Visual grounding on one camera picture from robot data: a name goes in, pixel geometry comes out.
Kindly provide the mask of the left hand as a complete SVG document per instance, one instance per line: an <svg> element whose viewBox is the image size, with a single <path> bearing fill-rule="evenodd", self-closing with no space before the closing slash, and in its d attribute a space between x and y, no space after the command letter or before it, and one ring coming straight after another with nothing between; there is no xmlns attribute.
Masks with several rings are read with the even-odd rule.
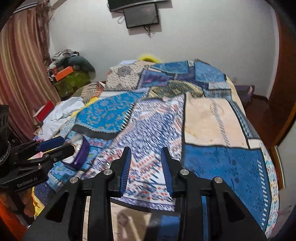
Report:
<svg viewBox="0 0 296 241"><path fill-rule="evenodd" d="M24 214L28 217L33 217L35 215L35 208L32 198L32 188L18 193L18 195L24 204ZM6 193L1 193L1 203L7 210L13 209L13 203L10 201L9 196Z"/></svg>

